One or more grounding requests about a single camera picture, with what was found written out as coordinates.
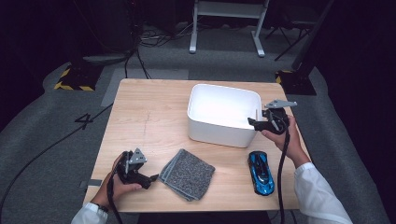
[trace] gray cloth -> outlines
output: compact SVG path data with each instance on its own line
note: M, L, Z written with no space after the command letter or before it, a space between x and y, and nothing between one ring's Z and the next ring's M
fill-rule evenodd
M160 180L187 201L200 200L209 188L215 167L181 149L160 173Z

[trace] chair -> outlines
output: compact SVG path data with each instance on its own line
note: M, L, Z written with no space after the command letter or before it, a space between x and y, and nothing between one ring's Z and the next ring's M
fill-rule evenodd
M265 39L270 37L276 30L280 30L289 43L289 47L279 54L279 56L275 58L275 61L298 44L304 37L309 35L319 19L319 14L313 7L303 6L301 1L285 0L271 0L268 6L267 16L271 17L271 19L267 24L264 24L264 27L265 25L268 26L268 23L270 23L270 26L274 27L274 29ZM290 43L282 28L288 30L299 29L300 33L298 38L293 43Z

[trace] white plastic bin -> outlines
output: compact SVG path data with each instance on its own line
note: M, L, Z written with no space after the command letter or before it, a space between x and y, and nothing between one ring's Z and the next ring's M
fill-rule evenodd
M248 147L256 135L248 118L262 120L262 100L255 91L198 84L188 107L189 137L230 147Z

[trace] wooden table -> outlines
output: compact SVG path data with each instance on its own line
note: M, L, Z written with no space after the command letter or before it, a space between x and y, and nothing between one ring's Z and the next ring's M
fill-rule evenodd
M157 180L149 189L131 192L116 202L120 212L189 212L277 210L277 191L260 196L253 190L248 169L248 153L265 151L276 182L280 150L257 133L247 148L226 147L193 141L188 137L187 107L192 87L199 83L235 87L257 92L263 105L274 99L286 100L276 83L124 79L106 127L92 179L104 179L113 161L124 150L139 147L148 159L140 168L142 175L161 172L181 148L213 165L216 171L208 191L200 201L187 202ZM286 112L292 115L287 107ZM294 194L294 166L285 159L282 194L285 209L298 209ZM84 203L99 187L89 186Z

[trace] white sleeve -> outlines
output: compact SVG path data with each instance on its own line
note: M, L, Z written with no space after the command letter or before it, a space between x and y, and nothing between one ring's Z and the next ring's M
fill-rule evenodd
M308 216L309 223L352 223L332 187L312 162L298 167L294 176L300 211Z
M100 209L94 203L86 203L76 213L72 220L72 224L105 224L108 214Z

